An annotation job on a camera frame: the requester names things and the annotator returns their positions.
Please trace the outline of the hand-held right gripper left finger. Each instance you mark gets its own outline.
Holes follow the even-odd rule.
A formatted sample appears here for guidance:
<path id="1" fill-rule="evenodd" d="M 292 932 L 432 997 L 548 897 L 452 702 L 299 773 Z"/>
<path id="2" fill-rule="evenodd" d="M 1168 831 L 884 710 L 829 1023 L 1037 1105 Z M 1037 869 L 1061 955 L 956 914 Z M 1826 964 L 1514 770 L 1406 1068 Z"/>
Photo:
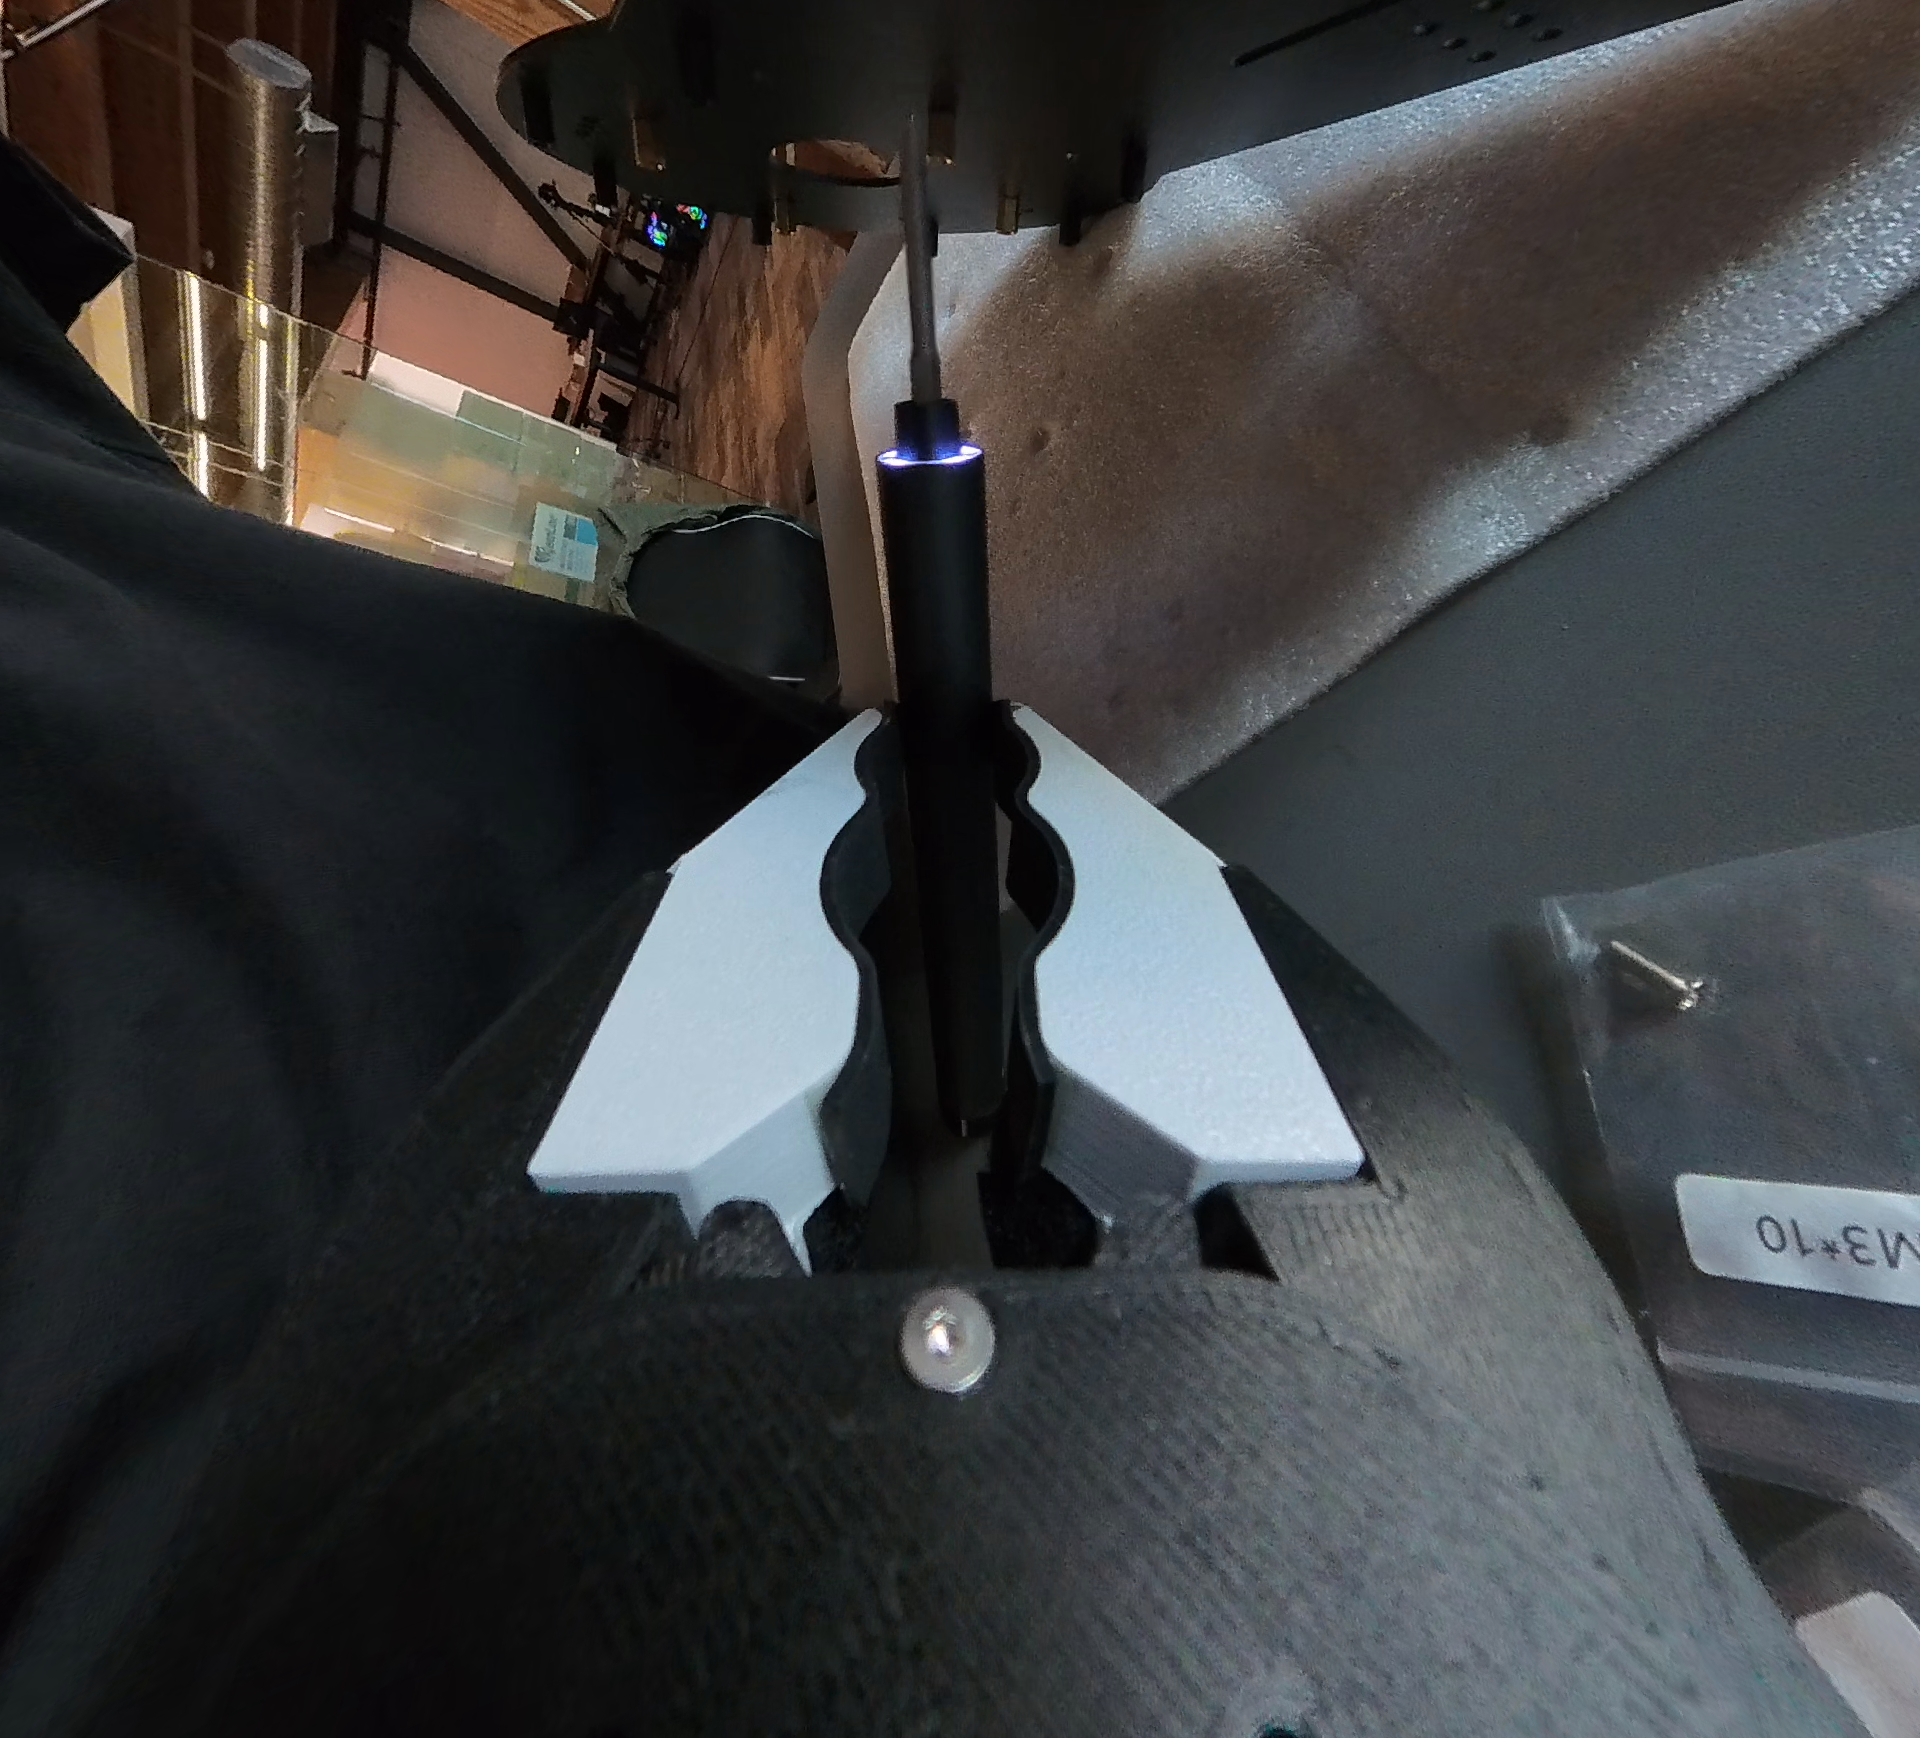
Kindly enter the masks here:
<path id="1" fill-rule="evenodd" d="M 534 1154 L 548 1195 L 760 1205 L 799 1269 L 844 1263 L 894 1074 L 869 927 L 894 889 L 894 719 L 864 710 L 670 870 Z"/>

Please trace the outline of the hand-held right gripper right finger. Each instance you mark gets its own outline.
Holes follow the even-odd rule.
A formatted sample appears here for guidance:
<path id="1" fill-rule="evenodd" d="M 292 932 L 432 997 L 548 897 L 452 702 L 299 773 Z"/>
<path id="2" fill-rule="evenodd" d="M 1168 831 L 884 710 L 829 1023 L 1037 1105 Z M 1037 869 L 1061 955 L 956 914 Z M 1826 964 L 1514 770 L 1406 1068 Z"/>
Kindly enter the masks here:
<path id="1" fill-rule="evenodd" d="M 1358 1177 L 1365 1150 L 1224 862 L 1032 706 L 1001 717 L 1009 889 L 1035 923 L 1029 1160 L 1098 1222 Z"/>

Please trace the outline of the black electric screwdriver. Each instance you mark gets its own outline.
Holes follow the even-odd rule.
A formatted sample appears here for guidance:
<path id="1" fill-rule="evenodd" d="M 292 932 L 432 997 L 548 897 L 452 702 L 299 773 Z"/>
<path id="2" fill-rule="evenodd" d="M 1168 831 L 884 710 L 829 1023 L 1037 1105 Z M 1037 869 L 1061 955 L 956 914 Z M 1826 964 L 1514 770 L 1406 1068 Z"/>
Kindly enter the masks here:
<path id="1" fill-rule="evenodd" d="M 961 433 L 937 341 L 926 113 L 902 151 L 909 392 L 878 458 L 897 725 L 919 884 L 936 1099 L 947 1127 L 995 1161 L 1006 1107 L 986 458 Z"/>

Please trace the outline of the person's black shirt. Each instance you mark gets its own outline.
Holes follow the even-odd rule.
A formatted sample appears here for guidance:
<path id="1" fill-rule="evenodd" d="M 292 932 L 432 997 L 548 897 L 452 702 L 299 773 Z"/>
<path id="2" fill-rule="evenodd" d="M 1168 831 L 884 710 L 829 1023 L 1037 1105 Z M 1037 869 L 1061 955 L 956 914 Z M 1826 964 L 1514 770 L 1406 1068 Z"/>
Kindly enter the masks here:
<path id="1" fill-rule="evenodd" d="M 823 730 L 204 498 L 69 337 L 124 244 L 3 173 L 3 1698 L 67 1733 L 350 1185 Z"/>

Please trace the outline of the loose silver screw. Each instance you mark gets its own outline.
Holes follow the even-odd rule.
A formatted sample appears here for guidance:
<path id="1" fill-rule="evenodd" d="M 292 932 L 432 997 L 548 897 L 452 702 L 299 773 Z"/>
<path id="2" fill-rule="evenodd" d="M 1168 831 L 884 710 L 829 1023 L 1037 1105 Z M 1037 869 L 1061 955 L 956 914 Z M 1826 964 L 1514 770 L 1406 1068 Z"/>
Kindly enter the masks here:
<path id="1" fill-rule="evenodd" d="M 1629 1010 L 1680 1015 L 1701 1009 L 1708 998 L 1706 976 L 1662 962 L 1621 936 L 1605 940 L 1601 964 L 1610 997 Z"/>

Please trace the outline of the labelled plastic screw bag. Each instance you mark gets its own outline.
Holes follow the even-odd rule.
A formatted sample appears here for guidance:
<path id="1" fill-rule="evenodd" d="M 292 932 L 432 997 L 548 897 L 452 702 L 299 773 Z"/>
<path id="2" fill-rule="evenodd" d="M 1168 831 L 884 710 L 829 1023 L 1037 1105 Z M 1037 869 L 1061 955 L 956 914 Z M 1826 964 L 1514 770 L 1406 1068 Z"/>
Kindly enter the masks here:
<path id="1" fill-rule="evenodd" d="M 1705 1005 L 1616 1005 L 1610 936 Z M 1699 1455 L 1832 1500 L 1917 1485 L 1917 827 L 1547 894 L 1500 956 L 1573 1205 Z"/>

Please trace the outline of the white foam sheet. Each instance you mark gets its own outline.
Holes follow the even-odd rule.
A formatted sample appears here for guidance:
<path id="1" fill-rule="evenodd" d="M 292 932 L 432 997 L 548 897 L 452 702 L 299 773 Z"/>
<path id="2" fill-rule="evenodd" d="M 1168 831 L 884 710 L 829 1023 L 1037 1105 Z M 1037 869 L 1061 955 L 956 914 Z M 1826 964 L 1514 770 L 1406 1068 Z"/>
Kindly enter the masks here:
<path id="1" fill-rule="evenodd" d="M 1917 291 L 1918 0 L 1748 0 L 949 237 L 995 693 L 1166 798 Z"/>

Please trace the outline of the silver ventilation duct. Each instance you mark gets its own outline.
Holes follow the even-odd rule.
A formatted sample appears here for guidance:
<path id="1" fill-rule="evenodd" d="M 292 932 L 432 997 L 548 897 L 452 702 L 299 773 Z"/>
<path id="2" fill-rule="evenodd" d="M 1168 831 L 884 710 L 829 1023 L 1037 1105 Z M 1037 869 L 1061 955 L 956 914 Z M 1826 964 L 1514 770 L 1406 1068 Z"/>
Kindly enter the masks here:
<path id="1" fill-rule="evenodd" d="M 281 45 L 234 38 L 224 64 L 224 281 L 269 311 L 301 314 L 307 260 L 337 233 L 341 130 L 315 109 L 308 66 Z"/>

